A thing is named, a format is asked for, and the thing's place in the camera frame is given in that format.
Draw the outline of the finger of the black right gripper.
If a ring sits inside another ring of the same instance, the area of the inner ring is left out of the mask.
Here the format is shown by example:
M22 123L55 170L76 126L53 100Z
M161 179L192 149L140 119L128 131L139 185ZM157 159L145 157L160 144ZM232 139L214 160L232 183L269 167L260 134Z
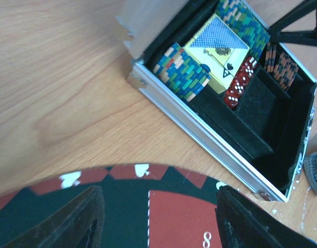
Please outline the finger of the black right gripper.
M315 18L314 27L297 27L305 16ZM317 0L302 1L268 28L271 43L290 43L317 47Z

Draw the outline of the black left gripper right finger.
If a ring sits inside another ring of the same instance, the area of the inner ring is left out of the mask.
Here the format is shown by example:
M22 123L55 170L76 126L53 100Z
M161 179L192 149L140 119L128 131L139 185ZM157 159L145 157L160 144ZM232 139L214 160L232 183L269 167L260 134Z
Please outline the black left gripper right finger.
M228 185L218 190L216 217L222 247L317 247Z

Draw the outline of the orange black poker chip stack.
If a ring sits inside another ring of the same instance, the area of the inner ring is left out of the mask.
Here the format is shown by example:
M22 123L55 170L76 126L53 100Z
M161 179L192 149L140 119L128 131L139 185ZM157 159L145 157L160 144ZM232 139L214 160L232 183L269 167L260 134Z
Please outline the orange black poker chip stack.
M298 64L286 52L281 52L278 57L277 45L271 42L266 46L264 68L285 91L289 90L299 70Z

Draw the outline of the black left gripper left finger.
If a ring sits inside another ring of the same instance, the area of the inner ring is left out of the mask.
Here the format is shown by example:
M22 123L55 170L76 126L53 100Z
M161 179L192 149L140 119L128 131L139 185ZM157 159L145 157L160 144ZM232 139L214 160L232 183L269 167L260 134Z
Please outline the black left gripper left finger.
M100 247L104 217L102 188L92 186L2 247Z

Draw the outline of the grey card deck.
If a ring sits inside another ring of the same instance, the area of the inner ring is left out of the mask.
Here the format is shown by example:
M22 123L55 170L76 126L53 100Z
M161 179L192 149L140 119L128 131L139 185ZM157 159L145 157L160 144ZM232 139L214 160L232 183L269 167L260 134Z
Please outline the grey card deck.
M304 170L311 188L317 194L317 151L305 157Z

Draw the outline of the aluminium poker chip case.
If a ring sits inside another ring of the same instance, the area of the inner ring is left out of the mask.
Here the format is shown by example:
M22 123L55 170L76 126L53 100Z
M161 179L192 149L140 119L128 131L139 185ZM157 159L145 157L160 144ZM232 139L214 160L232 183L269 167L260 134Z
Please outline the aluminium poker chip case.
M287 202L317 81L286 48L317 47L317 1L268 26L246 1L126 1L130 84L254 194Z

